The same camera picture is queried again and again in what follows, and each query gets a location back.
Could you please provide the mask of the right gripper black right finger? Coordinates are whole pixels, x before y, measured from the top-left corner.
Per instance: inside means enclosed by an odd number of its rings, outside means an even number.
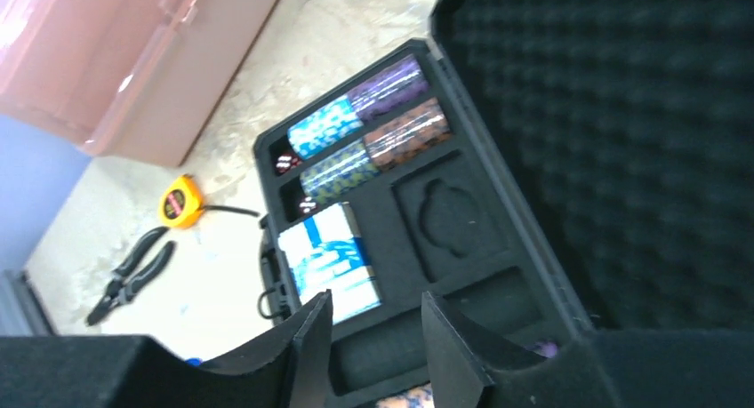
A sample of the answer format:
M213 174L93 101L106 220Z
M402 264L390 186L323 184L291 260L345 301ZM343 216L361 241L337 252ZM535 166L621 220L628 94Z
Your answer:
M726 330L588 332L552 358L431 292L421 319L438 407L750 407L753 336Z

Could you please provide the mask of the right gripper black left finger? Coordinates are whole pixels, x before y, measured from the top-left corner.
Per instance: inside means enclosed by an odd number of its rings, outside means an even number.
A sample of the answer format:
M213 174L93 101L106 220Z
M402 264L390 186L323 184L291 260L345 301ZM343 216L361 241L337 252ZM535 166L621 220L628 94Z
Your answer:
M322 407L333 300L192 365L148 336L1 339L3 407Z

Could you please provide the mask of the purple black poker chip roll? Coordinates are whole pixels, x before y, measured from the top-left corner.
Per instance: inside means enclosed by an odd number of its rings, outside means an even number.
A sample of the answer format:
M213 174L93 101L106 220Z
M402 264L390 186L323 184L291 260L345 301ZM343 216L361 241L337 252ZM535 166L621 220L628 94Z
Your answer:
M529 348L529 350L533 351L539 356L543 356L545 358L552 358L558 354L559 346L554 341L539 341L539 342L534 343Z

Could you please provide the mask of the orange blue poker chip roll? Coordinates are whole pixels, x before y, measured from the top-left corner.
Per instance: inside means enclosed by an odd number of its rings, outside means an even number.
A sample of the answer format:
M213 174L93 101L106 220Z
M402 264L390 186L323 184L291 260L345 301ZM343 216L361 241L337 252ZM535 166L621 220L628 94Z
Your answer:
M376 408L434 408L432 387L429 383L386 397L375 404Z

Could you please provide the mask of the blue Texas Hold'em card box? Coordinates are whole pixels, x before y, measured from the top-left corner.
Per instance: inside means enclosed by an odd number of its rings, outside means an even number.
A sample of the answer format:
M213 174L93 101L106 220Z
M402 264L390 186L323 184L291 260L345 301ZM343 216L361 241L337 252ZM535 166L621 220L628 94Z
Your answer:
M278 245L300 303L329 290L335 324L382 304L350 203L332 204L288 228L278 237Z

